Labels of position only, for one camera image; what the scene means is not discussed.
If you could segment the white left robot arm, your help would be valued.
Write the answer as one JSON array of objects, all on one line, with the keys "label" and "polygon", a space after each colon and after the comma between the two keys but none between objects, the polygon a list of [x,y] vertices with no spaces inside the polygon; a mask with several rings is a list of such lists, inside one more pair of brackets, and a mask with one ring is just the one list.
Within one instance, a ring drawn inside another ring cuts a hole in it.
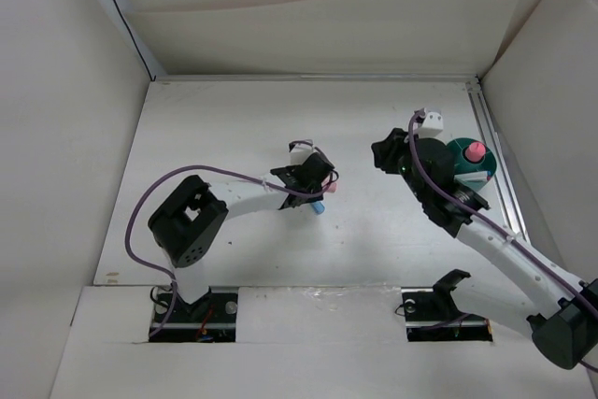
[{"label": "white left robot arm", "polygon": [[206,257],[226,221],[251,213],[318,203],[337,179],[335,167],[311,151],[299,164],[273,168],[260,177],[230,173],[229,182],[208,183],[197,175],[183,179],[148,220],[154,241],[174,268],[176,310],[188,321],[208,308]]}]

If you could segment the blue highlighter marker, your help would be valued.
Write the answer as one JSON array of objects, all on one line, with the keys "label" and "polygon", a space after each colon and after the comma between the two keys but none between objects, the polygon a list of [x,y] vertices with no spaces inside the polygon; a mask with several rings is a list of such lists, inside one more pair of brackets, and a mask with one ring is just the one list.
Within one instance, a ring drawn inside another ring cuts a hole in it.
[{"label": "blue highlighter marker", "polygon": [[310,206],[316,215],[321,215],[325,211],[323,202],[314,202],[311,203]]}]

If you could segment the blue capped white pen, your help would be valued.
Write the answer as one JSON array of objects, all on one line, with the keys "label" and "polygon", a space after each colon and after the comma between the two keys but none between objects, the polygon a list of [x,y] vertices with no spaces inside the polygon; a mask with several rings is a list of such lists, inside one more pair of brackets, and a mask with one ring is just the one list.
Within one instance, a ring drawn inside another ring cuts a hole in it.
[{"label": "blue capped white pen", "polygon": [[482,172],[472,172],[472,173],[463,173],[458,174],[454,178],[461,183],[481,183],[485,184],[488,181],[486,180],[488,173],[485,171]]}]

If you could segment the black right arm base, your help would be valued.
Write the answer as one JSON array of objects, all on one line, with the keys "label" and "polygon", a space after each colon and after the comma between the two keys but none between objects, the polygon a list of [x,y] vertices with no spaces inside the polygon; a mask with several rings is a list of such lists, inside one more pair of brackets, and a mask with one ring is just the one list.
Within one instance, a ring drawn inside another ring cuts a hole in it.
[{"label": "black right arm base", "polygon": [[469,273],[455,269],[432,287],[401,289],[401,302],[394,314],[405,320],[408,342],[493,341],[490,322],[461,312],[451,297],[458,284],[470,277]]}]

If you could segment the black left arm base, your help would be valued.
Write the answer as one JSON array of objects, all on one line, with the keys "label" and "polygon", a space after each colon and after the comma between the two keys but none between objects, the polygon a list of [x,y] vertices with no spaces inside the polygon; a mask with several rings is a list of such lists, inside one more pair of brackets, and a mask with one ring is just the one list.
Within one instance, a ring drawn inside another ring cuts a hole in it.
[{"label": "black left arm base", "polygon": [[177,297],[169,316],[170,288],[153,287],[149,299],[153,303],[150,343],[234,343],[236,340],[238,289],[210,289],[193,305]]}]

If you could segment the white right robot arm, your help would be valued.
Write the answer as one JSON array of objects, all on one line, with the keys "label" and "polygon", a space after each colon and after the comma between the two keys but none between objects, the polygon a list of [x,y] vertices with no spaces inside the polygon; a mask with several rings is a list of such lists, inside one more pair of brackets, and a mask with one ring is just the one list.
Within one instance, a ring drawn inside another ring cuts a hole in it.
[{"label": "white right robot arm", "polygon": [[546,258],[513,231],[483,215],[488,202],[454,176],[454,155],[435,138],[394,128],[372,144],[375,168],[399,175],[423,213],[451,237],[483,256],[517,288],[485,287],[453,269],[433,286],[442,318],[475,314],[529,338],[556,366],[571,370],[597,347],[597,283],[586,282]]}]

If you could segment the pink rubber eraser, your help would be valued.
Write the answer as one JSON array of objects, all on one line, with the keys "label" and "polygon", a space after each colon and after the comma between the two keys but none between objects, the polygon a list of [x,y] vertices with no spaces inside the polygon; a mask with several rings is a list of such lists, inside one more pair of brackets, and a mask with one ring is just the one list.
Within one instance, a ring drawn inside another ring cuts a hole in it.
[{"label": "pink rubber eraser", "polygon": [[472,164],[480,164],[486,155],[487,149],[484,144],[478,141],[473,141],[465,149],[463,156]]}]

